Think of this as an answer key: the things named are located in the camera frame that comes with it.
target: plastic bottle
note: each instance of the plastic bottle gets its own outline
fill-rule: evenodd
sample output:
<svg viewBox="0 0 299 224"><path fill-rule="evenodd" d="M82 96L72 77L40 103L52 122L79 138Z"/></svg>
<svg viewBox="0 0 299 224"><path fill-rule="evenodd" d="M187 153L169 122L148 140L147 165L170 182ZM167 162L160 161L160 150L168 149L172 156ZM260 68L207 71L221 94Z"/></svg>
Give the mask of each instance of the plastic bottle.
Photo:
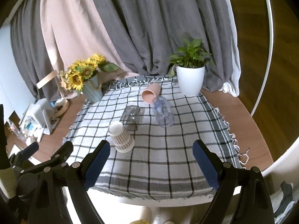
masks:
<svg viewBox="0 0 299 224"><path fill-rule="evenodd" d="M167 128L173 125L174 115L166 98L162 96L154 98L152 101L152 108L159 126Z"/></svg>
<svg viewBox="0 0 299 224"><path fill-rule="evenodd" d="M7 120L10 130L24 143L26 143L26 137L23 132L21 132L16 125L10 120Z"/></svg>

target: tablecloth fringe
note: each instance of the tablecloth fringe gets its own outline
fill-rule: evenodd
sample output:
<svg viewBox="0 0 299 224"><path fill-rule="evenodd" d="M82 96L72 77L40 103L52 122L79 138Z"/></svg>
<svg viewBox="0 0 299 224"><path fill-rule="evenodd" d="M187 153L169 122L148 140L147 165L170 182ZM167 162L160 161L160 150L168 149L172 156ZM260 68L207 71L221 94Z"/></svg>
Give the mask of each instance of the tablecloth fringe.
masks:
<svg viewBox="0 0 299 224"><path fill-rule="evenodd" d="M224 115L222 115L220 113L219 108L215 108L215 110L221 116L221 119L223 120L224 124L226 124L226 126L228 127L228 130L230 130L229 123L224 119ZM247 153L249 152L250 148L248 148L245 153L240 153L240 147L238 146L238 141L236 139L236 135L234 133L229 134L229 135L230 135L231 140L233 142L234 148L235 148L235 150L237 152L237 156L238 156L239 162L242 164L243 168L246 169L246 167L244 167L244 166L247 164L247 162L249 160L249 156L247 155ZM241 158L240 158L241 156L246 156L246 161L245 162L241 161Z"/></svg>
<svg viewBox="0 0 299 224"><path fill-rule="evenodd" d="M84 104L81 108L81 110L77 113L77 117L74 121L74 123L70 126L70 131L68 134L62 139L62 144L64 144L75 132L74 129L77 128L78 124L80 123L80 119L85 115L85 111L89 109L89 105L91 105L91 102L89 102L88 99L85 99Z"/></svg>
<svg viewBox="0 0 299 224"><path fill-rule="evenodd" d="M110 81L103 84L102 88L106 91L110 90L120 90L127 87L139 87L139 86L148 86L153 82L174 82L177 81L177 77L162 77L162 76L137 76L132 81L128 82L128 80L123 79L120 81Z"/></svg>

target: gray curtain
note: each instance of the gray curtain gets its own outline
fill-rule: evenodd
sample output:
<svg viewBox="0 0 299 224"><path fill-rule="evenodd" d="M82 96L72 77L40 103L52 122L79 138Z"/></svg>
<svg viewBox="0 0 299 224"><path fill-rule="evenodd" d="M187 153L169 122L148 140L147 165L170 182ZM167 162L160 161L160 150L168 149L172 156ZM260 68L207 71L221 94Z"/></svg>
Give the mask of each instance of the gray curtain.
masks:
<svg viewBox="0 0 299 224"><path fill-rule="evenodd" d="M53 71L41 31L40 0L24 0L11 21L11 44L17 68L38 100L55 101L60 97L52 79L41 89L36 84Z"/></svg>
<svg viewBox="0 0 299 224"><path fill-rule="evenodd" d="M225 0L93 0L125 65L140 75L163 75L184 37L202 38L213 53L204 86L220 89L232 75L231 27Z"/></svg>

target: artificial flower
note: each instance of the artificial flower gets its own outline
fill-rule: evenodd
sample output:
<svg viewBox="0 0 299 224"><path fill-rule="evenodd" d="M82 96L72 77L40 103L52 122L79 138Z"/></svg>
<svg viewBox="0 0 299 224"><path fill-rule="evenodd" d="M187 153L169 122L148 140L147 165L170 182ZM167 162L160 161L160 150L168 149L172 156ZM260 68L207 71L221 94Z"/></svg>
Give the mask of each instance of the artificial flower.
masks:
<svg viewBox="0 0 299 224"><path fill-rule="evenodd" d="M70 85L73 89L76 89L78 91L82 90L83 87L83 79L80 74L70 74L68 77L70 81Z"/></svg>
<svg viewBox="0 0 299 224"><path fill-rule="evenodd" d="M85 61L84 60L76 60L73 64L71 64L68 68L71 71L77 71L78 67L82 67L84 65Z"/></svg>
<svg viewBox="0 0 299 224"><path fill-rule="evenodd" d="M61 80L61 86L66 89L66 82L64 80Z"/></svg>
<svg viewBox="0 0 299 224"><path fill-rule="evenodd" d="M99 54L93 54L91 57L92 60L95 60L97 64L103 64L106 61L106 57Z"/></svg>
<svg viewBox="0 0 299 224"><path fill-rule="evenodd" d="M94 72L93 67L86 66L85 68L83 68L83 71L81 72L82 78L84 80L91 78L93 72Z"/></svg>
<svg viewBox="0 0 299 224"><path fill-rule="evenodd" d="M89 57L86 59L86 65L91 66L94 70L98 68L98 63Z"/></svg>

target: black and white checkered cloth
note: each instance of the black and white checkered cloth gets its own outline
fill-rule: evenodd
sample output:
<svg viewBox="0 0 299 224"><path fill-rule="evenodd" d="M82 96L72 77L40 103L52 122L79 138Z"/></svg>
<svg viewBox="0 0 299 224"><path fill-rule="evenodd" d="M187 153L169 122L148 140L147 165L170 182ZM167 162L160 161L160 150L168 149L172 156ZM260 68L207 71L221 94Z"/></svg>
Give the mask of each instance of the black and white checkered cloth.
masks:
<svg viewBox="0 0 299 224"><path fill-rule="evenodd" d="M160 82L161 95L172 107L175 123L169 128L157 124L153 109L141 99L146 84ZM119 121L126 105L141 108L138 129L130 133L135 147L119 153L107 129ZM111 154L94 188L116 196L163 200L191 198L212 191L193 156L192 145L201 139L222 161L241 168L228 125L200 94L185 97L176 78L139 76L109 85L102 100L86 104L65 140L74 144L68 163L81 161L101 140L107 139Z"/></svg>

